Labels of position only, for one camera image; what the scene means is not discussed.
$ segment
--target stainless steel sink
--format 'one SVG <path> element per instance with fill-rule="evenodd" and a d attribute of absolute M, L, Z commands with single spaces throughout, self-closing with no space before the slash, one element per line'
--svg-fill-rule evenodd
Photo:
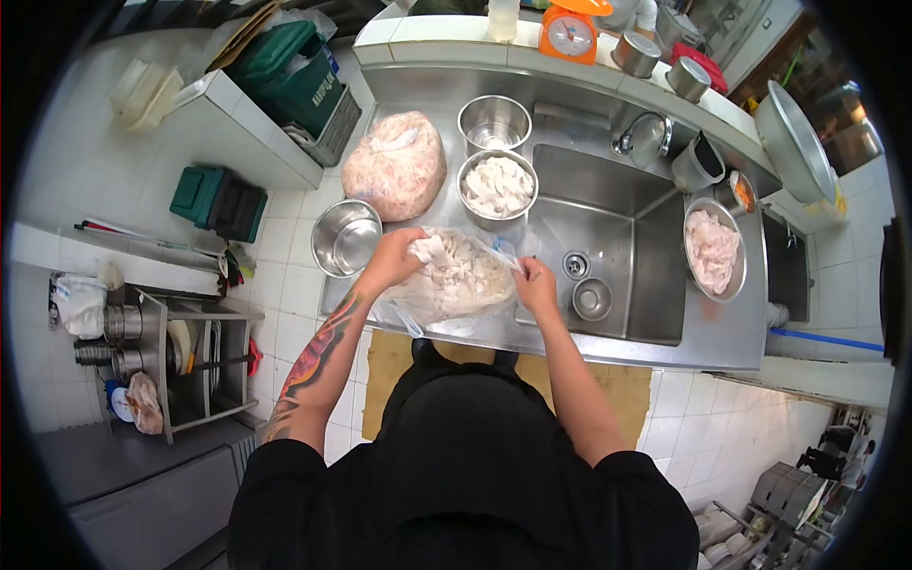
<path fill-rule="evenodd" d="M 665 176 L 660 167 L 642 171 L 613 156 L 606 131 L 595 137 L 592 125 L 569 129 L 564 119 L 536 118 L 537 136 L 534 128 L 525 154 L 538 174 L 539 197 L 529 212 L 523 254 L 554 270 L 569 329 L 677 346 L 687 288 L 684 200 L 667 166 Z M 596 322 L 579 318 L 571 304 L 576 282 L 588 276 L 603 279 L 613 297 L 608 315 Z M 515 317 L 534 324 L 522 305 Z"/>

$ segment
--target raw meat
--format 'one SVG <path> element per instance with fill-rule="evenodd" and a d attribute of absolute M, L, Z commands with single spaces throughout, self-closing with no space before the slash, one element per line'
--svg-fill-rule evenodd
<path fill-rule="evenodd" d="M 731 280 L 741 235 L 719 223 L 719 216 L 704 210 L 691 212 L 684 228 L 694 276 L 714 295 L 721 294 Z"/>
<path fill-rule="evenodd" d="M 462 187 L 471 208 L 492 218 L 509 218 L 532 201 L 532 176 L 507 157 L 479 162 L 466 174 Z"/>
<path fill-rule="evenodd" d="M 361 139 L 342 167 L 342 189 L 382 222 L 401 222 L 427 211 L 446 177 L 439 132 L 410 111 L 382 119 Z"/>
<path fill-rule="evenodd" d="M 427 326 L 458 316 L 485 313 L 513 301 L 512 259 L 478 236 L 459 230 L 425 228 L 409 253 L 426 265 L 381 297 Z"/>

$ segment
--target large metal pot lid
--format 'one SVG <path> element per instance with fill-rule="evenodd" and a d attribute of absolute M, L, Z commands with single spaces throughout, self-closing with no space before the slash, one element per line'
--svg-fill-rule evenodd
<path fill-rule="evenodd" d="M 830 170 L 830 161 L 826 158 L 824 145 L 817 138 L 811 121 L 807 119 L 804 111 L 783 86 L 770 79 L 766 82 L 766 87 L 770 92 L 769 97 L 772 98 L 776 113 L 789 132 L 789 136 L 798 145 L 804 164 L 811 172 L 822 197 L 829 200 L 830 203 L 836 203 L 836 188 Z"/>

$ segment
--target hand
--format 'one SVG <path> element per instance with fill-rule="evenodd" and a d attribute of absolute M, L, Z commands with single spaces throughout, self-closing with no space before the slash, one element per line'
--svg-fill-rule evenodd
<path fill-rule="evenodd" d="M 521 257 L 519 263 L 524 272 L 513 270 L 513 280 L 523 306 L 529 309 L 536 321 L 551 314 L 559 315 L 554 272 L 534 257 Z"/>
<path fill-rule="evenodd" d="M 366 287 L 372 295 L 380 295 L 389 287 L 405 281 L 409 275 L 424 267 L 417 257 L 406 253 L 406 248 L 415 240 L 427 237 L 421 228 L 404 228 L 385 233 L 377 242 L 377 249 L 356 285 Z"/>

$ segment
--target cardboard mat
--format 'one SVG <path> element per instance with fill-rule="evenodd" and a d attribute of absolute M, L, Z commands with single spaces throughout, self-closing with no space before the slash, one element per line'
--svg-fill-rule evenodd
<path fill-rule="evenodd" d="M 491 364 L 494 360 L 494 351 L 490 348 L 439 340 L 434 341 L 434 346 L 453 362 Z M 377 437 L 387 399 L 411 362 L 411 337 L 382 330 L 374 331 L 368 351 L 368 394 L 364 405 L 364 425 L 361 426 L 361 436 L 364 439 L 373 441 Z M 630 449 L 634 449 L 649 410 L 649 378 L 652 376 L 652 368 L 589 364 L 589 369 L 614 407 L 624 433 L 624 441 Z M 537 389 L 548 402 L 548 408 L 554 411 L 544 357 L 520 355 L 516 373 Z"/>

